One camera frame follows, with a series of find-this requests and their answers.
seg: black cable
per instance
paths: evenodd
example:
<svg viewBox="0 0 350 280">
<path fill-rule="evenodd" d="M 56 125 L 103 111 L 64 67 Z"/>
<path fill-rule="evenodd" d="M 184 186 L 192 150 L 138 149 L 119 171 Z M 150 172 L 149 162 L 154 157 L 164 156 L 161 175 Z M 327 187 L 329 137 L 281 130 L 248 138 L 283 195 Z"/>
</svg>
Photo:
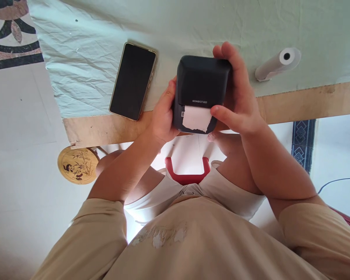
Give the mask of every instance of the black cable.
<svg viewBox="0 0 350 280">
<path fill-rule="evenodd" d="M 324 186 L 322 186 L 322 187 L 320 188 L 320 190 L 318 191 L 318 194 L 321 193 L 321 191 L 323 190 L 323 188 L 324 188 L 326 185 L 329 185 L 330 183 L 333 183 L 333 182 L 342 181 L 342 180 L 350 180 L 350 178 L 343 178 L 343 179 L 337 179 L 337 180 L 330 181 L 330 182 L 326 183 Z"/>
</svg>

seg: hand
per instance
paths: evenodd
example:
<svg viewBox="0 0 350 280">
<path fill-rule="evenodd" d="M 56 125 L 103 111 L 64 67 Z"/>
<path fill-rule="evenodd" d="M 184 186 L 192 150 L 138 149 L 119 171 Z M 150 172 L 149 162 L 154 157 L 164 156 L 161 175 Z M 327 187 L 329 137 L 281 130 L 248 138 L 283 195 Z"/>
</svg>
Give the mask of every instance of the hand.
<svg viewBox="0 0 350 280">
<path fill-rule="evenodd" d="M 154 107 L 152 122 L 149 126 L 151 133 L 162 145 L 173 140 L 179 131 L 172 126 L 171 105 L 175 98 L 176 77 L 168 83 L 167 89 L 161 95 Z"/>
<path fill-rule="evenodd" d="M 259 113 L 244 60 L 229 42 L 224 42 L 222 46 L 216 45 L 213 54 L 215 58 L 227 59 L 232 65 L 234 109 L 231 111 L 224 106 L 216 105 L 211 108 L 211 114 L 235 132 L 240 134 L 256 132 L 265 121 Z"/>
</svg>

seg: white shorts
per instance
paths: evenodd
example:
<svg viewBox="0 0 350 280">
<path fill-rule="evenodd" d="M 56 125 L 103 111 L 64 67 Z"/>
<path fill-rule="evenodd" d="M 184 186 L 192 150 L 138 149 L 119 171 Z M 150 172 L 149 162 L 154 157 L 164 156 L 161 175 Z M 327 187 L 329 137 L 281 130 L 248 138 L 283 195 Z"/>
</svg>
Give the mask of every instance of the white shorts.
<svg viewBox="0 0 350 280">
<path fill-rule="evenodd" d="M 233 213 L 250 220 L 266 197 L 232 184 L 216 169 L 220 164 L 220 161 L 213 161 L 211 171 L 200 184 L 182 186 L 166 172 L 166 176 L 150 193 L 124 208 L 138 223 L 146 224 L 164 212 L 179 196 L 196 195 L 214 199 Z"/>
</svg>

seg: stool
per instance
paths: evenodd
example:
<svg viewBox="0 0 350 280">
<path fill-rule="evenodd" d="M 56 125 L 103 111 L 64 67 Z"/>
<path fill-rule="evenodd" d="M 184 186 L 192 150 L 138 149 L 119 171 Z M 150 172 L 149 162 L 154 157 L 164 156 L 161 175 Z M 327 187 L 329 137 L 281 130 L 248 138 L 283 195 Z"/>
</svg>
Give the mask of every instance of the stool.
<svg viewBox="0 0 350 280">
<path fill-rule="evenodd" d="M 199 184 L 205 176 L 210 172 L 210 165 L 209 165 L 209 159 L 207 157 L 202 158 L 203 162 L 203 174 L 197 174 L 197 175 L 178 175 L 174 173 L 174 169 L 172 167 L 172 161 L 170 157 L 165 158 L 164 160 L 166 164 L 166 169 L 169 172 L 171 178 L 178 182 L 180 185 L 188 185 L 188 184 Z"/>
<path fill-rule="evenodd" d="M 71 149 L 64 148 L 58 156 L 57 165 L 68 181 L 86 185 L 96 179 L 96 166 L 100 158 L 97 155 L 96 148 L 104 152 L 101 147 Z"/>
</svg>

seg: printer brand text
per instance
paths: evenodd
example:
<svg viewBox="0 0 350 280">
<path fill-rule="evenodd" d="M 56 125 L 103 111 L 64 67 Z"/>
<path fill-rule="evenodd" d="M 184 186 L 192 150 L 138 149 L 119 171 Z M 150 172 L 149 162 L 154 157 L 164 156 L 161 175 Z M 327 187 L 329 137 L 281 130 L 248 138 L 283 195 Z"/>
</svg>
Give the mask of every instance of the printer brand text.
<svg viewBox="0 0 350 280">
<path fill-rule="evenodd" d="M 204 103 L 204 104 L 207 103 L 207 101 L 202 101 L 202 100 L 192 100 L 192 102 L 195 102 L 195 103 Z"/>
</svg>

